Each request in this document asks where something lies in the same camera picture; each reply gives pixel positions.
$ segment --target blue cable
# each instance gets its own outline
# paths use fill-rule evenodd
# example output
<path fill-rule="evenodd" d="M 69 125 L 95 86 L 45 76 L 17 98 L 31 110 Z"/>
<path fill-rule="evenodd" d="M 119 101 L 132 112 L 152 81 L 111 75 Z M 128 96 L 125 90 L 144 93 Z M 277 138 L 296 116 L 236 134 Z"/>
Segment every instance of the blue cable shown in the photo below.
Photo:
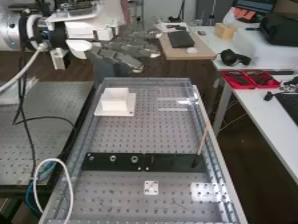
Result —
<path fill-rule="evenodd" d="M 49 162 L 49 163 L 47 164 L 47 166 L 44 167 L 44 170 L 43 170 L 43 171 L 40 172 L 40 174 L 39 174 L 39 178 L 40 178 L 40 176 L 41 176 L 47 171 L 49 171 L 49 170 L 53 168 L 55 163 L 56 163 L 56 162 Z M 35 213 L 40 214 L 40 211 L 39 211 L 39 210 L 35 208 L 35 206 L 31 204 L 29 194 L 31 194 L 32 188 L 33 188 L 33 181 L 31 182 L 29 187 L 28 187 L 27 192 L 25 192 L 25 203 L 27 203 L 27 205 L 29 206 L 31 210 L 32 210 Z"/>

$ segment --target cardboard box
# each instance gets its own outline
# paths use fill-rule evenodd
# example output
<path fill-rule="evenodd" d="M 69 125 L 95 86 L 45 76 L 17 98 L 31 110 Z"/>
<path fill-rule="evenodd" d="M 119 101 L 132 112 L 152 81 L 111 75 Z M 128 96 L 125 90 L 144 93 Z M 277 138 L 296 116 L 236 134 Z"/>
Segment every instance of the cardboard box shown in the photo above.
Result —
<path fill-rule="evenodd" d="M 222 23 L 216 24 L 216 35 L 222 39 L 222 40 L 232 40 L 234 37 L 234 26 L 226 26 Z"/>

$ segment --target red case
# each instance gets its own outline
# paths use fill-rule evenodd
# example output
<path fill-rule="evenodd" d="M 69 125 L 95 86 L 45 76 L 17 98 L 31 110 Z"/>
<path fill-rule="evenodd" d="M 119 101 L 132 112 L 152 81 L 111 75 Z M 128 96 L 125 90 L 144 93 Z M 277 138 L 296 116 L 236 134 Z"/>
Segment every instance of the red case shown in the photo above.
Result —
<path fill-rule="evenodd" d="M 254 81 L 249 78 L 249 76 L 242 71 L 237 71 L 237 70 L 222 71 L 221 76 L 224 77 L 224 79 L 230 84 L 232 88 L 234 89 L 254 89 L 256 88 Z M 236 80 L 237 77 L 241 77 L 241 79 L 244 79 L 248 82 L 248 84 L 240 83 Z"/>
<path fill-rule="evenodd" d="M 281 86 L 281 83 L 265 71 L 261 71 L 261 70 L 248 70 L 248 71 L 245 71 L 245 75 L 252 79 L 252 81 L 254 82 L 257 88 L 261 88 L 261 89 L 276 89 L 276 88 L 280 88 L 280 86 Z"/>

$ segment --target mounting screw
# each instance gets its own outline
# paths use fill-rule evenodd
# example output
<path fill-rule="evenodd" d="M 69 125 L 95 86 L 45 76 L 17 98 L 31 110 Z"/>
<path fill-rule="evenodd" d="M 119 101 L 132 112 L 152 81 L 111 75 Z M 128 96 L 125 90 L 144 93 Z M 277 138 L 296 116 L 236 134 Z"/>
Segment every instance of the mounting screw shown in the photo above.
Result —
<path fill-rule="evenodd" d="M 116 157 L 115 155 L 109 157 L 109 161 L 111 161 L 112 163 L 115 163 L 116 159 L 117 159 L 117 157 Z"/>
<path fill-rule="evenodd" d="M 131 161 L 133 164 L 136 164 L 139 162 L 139 157 L 137 156 L 132 156 Z"/>

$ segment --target computer monitor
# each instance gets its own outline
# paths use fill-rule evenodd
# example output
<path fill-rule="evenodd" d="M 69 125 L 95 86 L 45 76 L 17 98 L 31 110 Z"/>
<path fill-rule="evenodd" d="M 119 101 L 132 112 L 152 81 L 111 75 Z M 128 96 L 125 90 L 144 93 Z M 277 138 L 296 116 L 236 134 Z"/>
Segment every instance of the computer monitor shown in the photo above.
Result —
<path fill-rule="evenodd" d="M 274 10 L 277 0 L 234 0 L 233 6 L 266 15 Z"/>

